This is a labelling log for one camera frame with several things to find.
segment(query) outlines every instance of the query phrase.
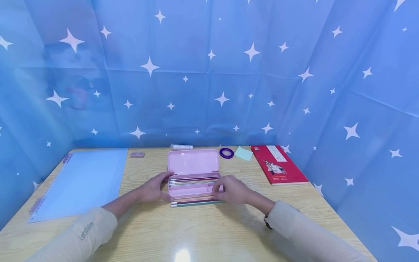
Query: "pencil case lid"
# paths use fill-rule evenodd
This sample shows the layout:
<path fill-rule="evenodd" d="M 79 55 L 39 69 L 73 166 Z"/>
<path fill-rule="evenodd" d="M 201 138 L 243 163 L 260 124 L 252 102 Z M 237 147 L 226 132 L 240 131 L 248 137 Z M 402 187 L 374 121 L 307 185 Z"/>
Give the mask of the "pencil case lid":
<path fill-rule="evenodd" d="M 176 175 L 211 173 L 219 168 L 216 149 L 177 150 L 167 155 L 167 170 Z"/>

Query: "light blue folder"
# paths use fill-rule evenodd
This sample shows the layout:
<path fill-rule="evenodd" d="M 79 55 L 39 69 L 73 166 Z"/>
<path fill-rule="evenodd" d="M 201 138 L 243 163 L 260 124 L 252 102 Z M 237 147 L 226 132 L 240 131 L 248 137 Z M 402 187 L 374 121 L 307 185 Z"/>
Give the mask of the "light blue folder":
<path fill-rule="evenodd" d="M 127 153 L 127 148 L 73 153 L 28 223 L 84 214 L 116 199 Z"/>

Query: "eraser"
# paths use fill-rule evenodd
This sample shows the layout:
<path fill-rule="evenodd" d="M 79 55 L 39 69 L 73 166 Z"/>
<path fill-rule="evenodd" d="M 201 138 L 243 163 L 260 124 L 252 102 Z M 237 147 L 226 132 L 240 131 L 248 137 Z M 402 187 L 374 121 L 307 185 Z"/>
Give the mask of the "eraser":
<path fill-rule="evenodd" d="M 131 153 L 131 157 L 144 157 L 144 153 L 143 152 L 133 152 Z"/>

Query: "forearm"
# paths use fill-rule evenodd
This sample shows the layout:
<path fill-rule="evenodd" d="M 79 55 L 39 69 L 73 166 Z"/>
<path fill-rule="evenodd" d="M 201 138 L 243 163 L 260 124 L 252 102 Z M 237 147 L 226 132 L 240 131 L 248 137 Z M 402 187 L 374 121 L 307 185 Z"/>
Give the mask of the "forearm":
<path fill-rule="evenodd" d="M 274 201 L 270 200 L 262 194 L 259 194 L 256 191 L 251 191 L 249 193 L 246 204 L 259 209 L 259 211 L 265 214 L 265 216 L 269 215 L 269 212 L 271 212 L 272 208 L 275 206 Z"/>
<path fill-rule="evenodd" d="M 77 219 L 26 262 L 85 262 L 108 242 L 118 225 L 116 217 L 103 208 L 94 208 Z"/>
<path fill-rule="evenodd" d="M 140 188 L 129 191 L 120 196 L 112 202 L 102 206 L 103 209 L 108 210 L 119 220 L 130 208 L 140 202 Z"/>
<path fill-rule="evenodd" d="M 316 262 L 368 261 L 356 249 L 312 222 L 287 203 L 276 202 L 266 221 L 273 229 Z"/>

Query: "spiral binding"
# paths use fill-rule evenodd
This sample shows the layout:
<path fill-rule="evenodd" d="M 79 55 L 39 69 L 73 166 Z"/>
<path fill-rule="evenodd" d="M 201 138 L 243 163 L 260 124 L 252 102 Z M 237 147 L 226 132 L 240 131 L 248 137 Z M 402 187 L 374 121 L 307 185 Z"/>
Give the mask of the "spiral binding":
<path fill-rule="evenodd" d="M 63 160 L 62 163 L 65 165 L 66 163 L 68 163 L 70 161 L 72 157 L 72 154 L 67 154 Z M 39 209 L 41 208 L 42 204 L 44 203 L 45 199 L 47 198 L 48 194 L 52 191 L 52 189 L 54 188 L 55 183 L 58 181 L 59 179 L 59 175 L 61 174 L 61 171 L 58 173 L 57 177 L 54 179 L 54 181 L 51 183 L 51 185 L 49 186 L 48 191 L 44 194 L 43 197 L 38 198 L 34 205 L 32 206 L 32 208 L 29 210 L 29 213 L 31 214 L 31 219 L 34 219 L 34 216 L 36 216 L 36 213 L 38 213 Z"/>

